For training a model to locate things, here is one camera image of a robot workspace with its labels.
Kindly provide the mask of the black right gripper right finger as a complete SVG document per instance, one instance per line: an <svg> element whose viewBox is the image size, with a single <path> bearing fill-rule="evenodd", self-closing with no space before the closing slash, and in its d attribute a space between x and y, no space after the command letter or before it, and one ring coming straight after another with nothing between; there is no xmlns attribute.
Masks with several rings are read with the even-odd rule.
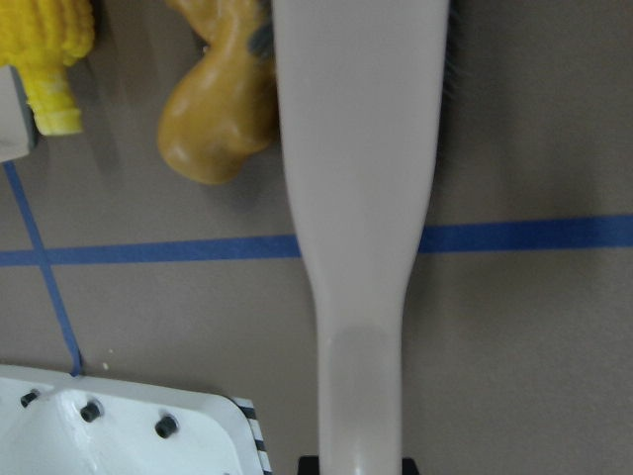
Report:
<svg viewBox="0 0 633 475"><path fill-rule="evenodd" d="M410 457L402 459L402 475L419 475L419 469L415 461Z"/></svg>

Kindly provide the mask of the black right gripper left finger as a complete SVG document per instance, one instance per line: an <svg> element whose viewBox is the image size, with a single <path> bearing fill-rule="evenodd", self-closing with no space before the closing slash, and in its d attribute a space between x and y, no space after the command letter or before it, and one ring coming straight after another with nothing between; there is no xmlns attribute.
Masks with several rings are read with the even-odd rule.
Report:
<svg viewBox="0 0 633 475"><path fill-rule="evenodd" d="M317 456L302 456L298 460L298 475L319 475L319 458Z"/></svg>

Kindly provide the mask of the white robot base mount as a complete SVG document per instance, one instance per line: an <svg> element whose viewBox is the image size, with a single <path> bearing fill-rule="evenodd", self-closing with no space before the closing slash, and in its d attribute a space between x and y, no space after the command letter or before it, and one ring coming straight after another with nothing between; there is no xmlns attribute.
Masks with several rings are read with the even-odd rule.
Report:
<svg viewBox="0 0 633 475"><path fill-rule="evenodd" d="M1 368L4 474L269 474L252 403Z"/></svg>

